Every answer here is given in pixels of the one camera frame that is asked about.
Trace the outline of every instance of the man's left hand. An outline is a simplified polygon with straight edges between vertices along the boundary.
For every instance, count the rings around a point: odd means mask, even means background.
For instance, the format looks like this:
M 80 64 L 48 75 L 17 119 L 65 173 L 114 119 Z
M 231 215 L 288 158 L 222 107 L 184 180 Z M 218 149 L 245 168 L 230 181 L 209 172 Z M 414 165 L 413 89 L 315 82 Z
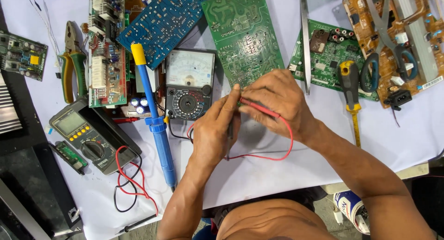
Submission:
M 235 84 L 230 94 L 214 102 L 206 114 L 194 123 L 194 151 L 190 158 L 201 168 L 216 168 L 225 157 L 228 147 L 237 140 L 241 126 L 237 102 L 241 96 L 240 85 Z M 227 145 L 228 125 L 233 119 L 233 140 Z

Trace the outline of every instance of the man's right hand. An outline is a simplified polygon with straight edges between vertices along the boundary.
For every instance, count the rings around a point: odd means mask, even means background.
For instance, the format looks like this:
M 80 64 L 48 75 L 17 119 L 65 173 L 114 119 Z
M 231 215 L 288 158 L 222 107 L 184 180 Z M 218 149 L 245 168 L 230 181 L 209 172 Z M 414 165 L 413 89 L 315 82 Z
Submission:
M 304 93 L 289 70 L 280 69 L 267 73 L 253 84 L 244 88 L 241 96 L 277 112 L 291 126 L 293 137 L 307 145 L 319 128 L 319 121 L 310 112 Z M 276 120 L 251 106 L 243 105 L 240 112 L 266 126 L 269 130 L 290 138 L 288 128 L 281 120 Z

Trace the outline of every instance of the blue circuit board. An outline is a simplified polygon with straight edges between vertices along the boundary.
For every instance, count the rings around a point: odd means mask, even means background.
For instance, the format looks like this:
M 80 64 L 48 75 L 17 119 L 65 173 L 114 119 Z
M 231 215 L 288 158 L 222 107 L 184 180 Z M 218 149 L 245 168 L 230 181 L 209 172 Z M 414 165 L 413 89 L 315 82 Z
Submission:
M 203 16 L 204 0 L 152 0 L 117 37 L 127 50 L 142 44 L 147 66 L 154 70 Z

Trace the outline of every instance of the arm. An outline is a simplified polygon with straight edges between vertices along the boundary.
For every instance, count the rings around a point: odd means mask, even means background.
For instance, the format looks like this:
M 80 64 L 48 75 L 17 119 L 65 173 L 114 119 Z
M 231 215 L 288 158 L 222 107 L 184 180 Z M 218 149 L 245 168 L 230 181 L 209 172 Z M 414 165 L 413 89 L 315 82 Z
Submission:
M 289 70 L 275 70 L 247 87 L 242 96 L 258 101 L 285 118 L 295 139 L 319 152 L 369 212 L 372 239 L 434 239 L 402 180 L 364 150 L 341 138 L 315 119 Z M 242 106 L 240 112 L 289 137 L 279 120 Z
M 157 239 L 190 240 L 202 215 L 203 192 L 210 175 L 227 151 L 227 130 L 233 119 L 234 139 L 241 120 L 237 111 L 240 87 L 216 101 L 194 124 L 194 150 L 185 173 L 165 209 Z

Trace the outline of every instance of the blue desoldering pump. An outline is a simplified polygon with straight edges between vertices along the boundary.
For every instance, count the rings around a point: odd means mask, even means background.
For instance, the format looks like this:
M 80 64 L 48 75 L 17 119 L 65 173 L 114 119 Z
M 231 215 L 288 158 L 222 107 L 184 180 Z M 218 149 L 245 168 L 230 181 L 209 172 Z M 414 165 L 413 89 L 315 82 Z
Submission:
M 145 59 L 145 53 L 143 52 L 142 45 L 132 44 L 131 51 L 133 53 L 134 61 L 139 68 L 143 88 L 145 89 L 148 106 L 151 112 L 151 118 L 146 118 L 145 124 L 150 126 L 150 131 L 153 133 L 165 181 L 174 192 L 177 180 L 176 172 L 174 170 L 173 158 L 171 156 L 170 144 L 168 142 L 168 136 L 166 132 L 167 124 L 163 121 L 164 116 L 159 117 L 157 113 L 157 106 L 154 102 L 153 90 L 151 89 L 147 67 L 145 66 L 147 64 L 147 61 Z

